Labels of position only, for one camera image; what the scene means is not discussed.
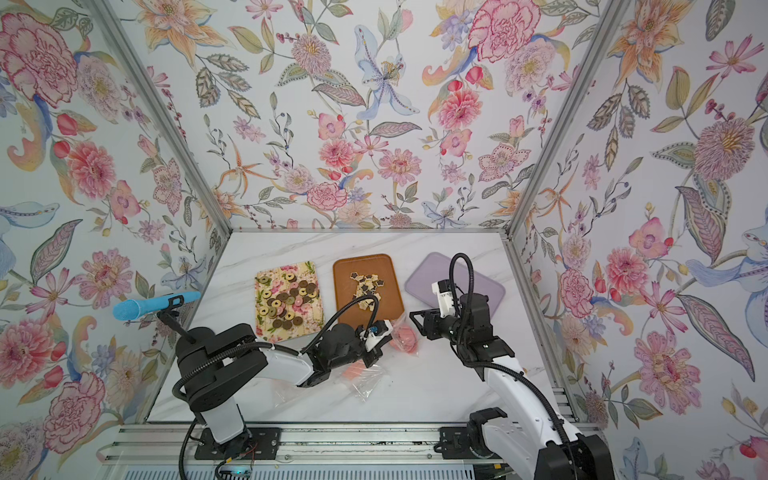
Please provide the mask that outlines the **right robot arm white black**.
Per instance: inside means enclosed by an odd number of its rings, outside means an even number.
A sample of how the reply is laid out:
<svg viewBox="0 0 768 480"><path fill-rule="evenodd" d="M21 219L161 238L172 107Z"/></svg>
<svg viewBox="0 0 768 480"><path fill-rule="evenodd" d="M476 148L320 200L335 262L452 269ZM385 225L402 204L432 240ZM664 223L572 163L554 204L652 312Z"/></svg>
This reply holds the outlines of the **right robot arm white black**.
<svg viewBox="0 0 768 480"><path fill-rule="evenodd" d="M613 479L609 448L562 416L528 378L512 348L494 334L488 298L451 295L409 318L428 340L445 339L501 404L469 415L464 427L443 427L435 450L445 459L498 459L522 479Z"/></svg>

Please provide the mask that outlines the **ziploc bag beige cookies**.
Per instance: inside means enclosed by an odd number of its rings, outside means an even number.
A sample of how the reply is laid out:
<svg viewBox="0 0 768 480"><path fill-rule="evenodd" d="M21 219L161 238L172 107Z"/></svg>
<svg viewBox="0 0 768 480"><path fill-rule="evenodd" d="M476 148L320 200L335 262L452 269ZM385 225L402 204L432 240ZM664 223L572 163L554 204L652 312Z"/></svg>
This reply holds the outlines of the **ziploc bag beige cookies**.
<svg viewBox="0 0 768 480"><path fill-rule="evenodd" d="M350 392L361 401L367 401L384 379L386 371L378 366L367 367L360 360L351 364L340 377L340 382L344 384Z"/></svg>

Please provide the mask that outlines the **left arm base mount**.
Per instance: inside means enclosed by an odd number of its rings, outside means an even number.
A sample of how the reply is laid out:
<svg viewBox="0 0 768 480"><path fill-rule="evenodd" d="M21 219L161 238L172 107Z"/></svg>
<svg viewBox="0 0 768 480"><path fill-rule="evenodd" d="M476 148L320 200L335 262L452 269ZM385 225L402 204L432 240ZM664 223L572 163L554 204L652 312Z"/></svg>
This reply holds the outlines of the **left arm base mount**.
<svg viewBox="0 0 768 480"><path fill-rule="evenodd" d="M247 427L240 435L225 443L217 443L209 428L201 434L201 444L194 452L195 460L275 460L280 446L280 428Z"/></svg>

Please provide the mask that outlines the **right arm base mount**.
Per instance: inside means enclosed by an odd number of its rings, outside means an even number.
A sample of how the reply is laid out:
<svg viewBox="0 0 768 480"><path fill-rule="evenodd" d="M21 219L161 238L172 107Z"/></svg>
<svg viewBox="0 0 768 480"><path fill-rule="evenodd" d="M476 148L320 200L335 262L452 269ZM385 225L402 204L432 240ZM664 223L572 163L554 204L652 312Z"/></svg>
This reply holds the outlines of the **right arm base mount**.
<svg viewBox="0 0 768 480"><path fill-rule="evenodd" d="M486 408L471 413L465 426L441 427L434 452L444 460L499 459L482 434L482 427L498 418L506 419L507 414L498 407Z"/></svg>

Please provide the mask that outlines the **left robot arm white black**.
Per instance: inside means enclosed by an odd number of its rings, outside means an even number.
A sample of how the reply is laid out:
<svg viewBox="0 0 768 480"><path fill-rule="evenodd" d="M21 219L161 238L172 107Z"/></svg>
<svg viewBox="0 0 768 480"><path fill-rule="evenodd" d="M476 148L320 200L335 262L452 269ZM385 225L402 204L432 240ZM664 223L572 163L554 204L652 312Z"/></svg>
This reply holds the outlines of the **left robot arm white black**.
<svg viewBox="0 0 768 480"><path fill-rule="evenodd" d="M376 320L368 329L335 325L308 348L291 348L255 339L250 326L238 324L219 334L194 328L177 352L181 378L173 395L187 404L195 419L223 447L245 435L246 424L234 396L260 376L311 388L326 381L337 368L358 361L370 367L392 340L388 320Z"/></svg>

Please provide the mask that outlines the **ziploc bag pink cookies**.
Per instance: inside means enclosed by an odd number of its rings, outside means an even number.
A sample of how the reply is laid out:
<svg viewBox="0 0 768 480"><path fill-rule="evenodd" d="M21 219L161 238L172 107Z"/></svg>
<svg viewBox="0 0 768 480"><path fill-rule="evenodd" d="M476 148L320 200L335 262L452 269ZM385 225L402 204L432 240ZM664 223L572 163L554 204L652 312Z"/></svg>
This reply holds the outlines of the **ziploc bag pink cookies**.
<svg viewBox="0 0 768 480"><path fill-rule="evenodd" d="M396 351L413 356L418 354L419 335L408 320L400 319L393 325L391 338L389 345Z"/></svg>

